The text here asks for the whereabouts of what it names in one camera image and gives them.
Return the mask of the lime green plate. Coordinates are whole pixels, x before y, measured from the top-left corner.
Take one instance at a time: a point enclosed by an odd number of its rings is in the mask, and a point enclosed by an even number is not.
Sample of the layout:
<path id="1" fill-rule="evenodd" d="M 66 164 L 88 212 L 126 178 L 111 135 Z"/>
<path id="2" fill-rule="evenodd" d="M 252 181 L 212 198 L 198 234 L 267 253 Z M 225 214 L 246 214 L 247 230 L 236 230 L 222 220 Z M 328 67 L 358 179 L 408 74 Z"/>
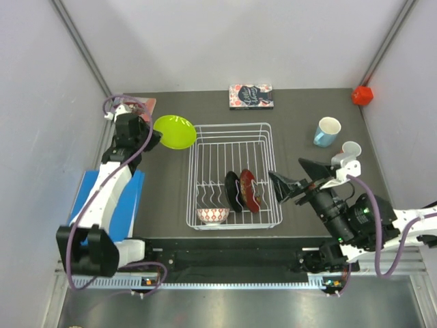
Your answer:
<path id="1" fill-rule="evenodd" d="M 154 130 L 162 134 L 160 143 L 173 150 L 191 147 L 197 139 L 195 127 L 182 116 L 164 115 L 154 123 Z"/>

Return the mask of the dark red plate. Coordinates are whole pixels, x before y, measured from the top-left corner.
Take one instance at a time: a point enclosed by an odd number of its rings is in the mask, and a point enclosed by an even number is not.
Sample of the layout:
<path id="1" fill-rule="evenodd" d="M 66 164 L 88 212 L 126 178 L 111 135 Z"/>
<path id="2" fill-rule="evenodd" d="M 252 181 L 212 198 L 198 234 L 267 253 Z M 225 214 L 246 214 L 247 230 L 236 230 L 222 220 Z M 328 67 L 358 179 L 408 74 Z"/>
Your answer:
<path id="1" fill-rule="evenodd" d="M 262 200 L 255 176 L 248 169 L 243 169 L 240 174 L 240 191 L 246 207 L 252 213 L 258 213 L 261 210 Z"/>

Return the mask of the light blue mug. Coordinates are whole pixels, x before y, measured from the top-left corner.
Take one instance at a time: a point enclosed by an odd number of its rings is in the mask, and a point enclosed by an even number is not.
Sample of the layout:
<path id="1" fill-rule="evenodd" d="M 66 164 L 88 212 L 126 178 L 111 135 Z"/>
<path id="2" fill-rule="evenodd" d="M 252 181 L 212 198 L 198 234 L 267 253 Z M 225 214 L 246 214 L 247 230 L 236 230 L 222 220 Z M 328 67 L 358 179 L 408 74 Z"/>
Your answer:
<path id="1" fill-rule="evenodd" d="M 329 147 L 341 131 L 341 123 L 332 117 L 324 117 L 318 122 L 313 144 L 321 148 Z"/>

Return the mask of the salmon pink mug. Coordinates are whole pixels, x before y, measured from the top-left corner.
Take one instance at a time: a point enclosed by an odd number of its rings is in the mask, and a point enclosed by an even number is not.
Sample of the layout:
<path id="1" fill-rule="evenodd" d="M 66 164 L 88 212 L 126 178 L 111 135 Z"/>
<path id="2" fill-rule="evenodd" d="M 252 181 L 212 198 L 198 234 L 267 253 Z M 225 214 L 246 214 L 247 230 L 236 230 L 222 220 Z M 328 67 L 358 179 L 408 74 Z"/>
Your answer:
<path id="1" fill-rule="evenodd" d="M 358 157 L 362 153 L 362 148 L 359 143 L 355 141 L 346 141 L 343 143 L 341 150 L 343 153 L 351 154 L 355 157 Z"/>

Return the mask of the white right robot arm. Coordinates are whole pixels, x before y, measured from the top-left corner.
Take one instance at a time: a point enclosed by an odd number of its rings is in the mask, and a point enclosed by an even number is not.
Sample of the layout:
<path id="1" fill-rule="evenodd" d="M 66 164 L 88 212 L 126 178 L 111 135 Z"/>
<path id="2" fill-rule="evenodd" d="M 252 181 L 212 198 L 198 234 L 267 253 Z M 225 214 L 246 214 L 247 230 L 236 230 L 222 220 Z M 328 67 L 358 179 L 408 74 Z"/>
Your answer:
<path id="1" fill-rule="evenodd" d="M 436 247 L 436 207 L 397 210 L 391 203 L 365 187 L 355 204 L 341 199 L 335 187 L 357 181 L 361 163 L 350 153 L 338 154 L 330 163 L 298 160 L 309 176 L 293 180 L 277 172 L 268 173 L 279 204 L 294 200 L 310 204 L 333 240 L 322 243 L 316 251 L 298 254 L 300 268 L 308 273 L 337 272 L 373 253 L 375 268 L 380 270 L 381 253 L 405 246 Z"/>

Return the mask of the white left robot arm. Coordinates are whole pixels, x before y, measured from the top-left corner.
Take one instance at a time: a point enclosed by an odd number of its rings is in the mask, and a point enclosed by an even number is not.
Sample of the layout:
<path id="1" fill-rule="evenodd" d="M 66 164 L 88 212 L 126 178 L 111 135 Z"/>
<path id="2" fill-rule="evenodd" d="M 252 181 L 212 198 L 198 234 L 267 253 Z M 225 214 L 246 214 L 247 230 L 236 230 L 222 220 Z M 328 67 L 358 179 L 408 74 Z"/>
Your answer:
<path id="1" fill-rule="evenodd" d="M 134 113 L 115 116 L 112 144 L 102 156 L 86 203 L 72 225 L 62 225 L 56 233 L 61 260 L 69 276 L 112 277 L 130 263 L 140 271 L 153 267 L 155 255 L 146 249 L 145 241 L 127 237 L 115 242 L 109 228 L 119 198 L 141 162 L 142 152 L 151 150 L 161 136 Z"/>

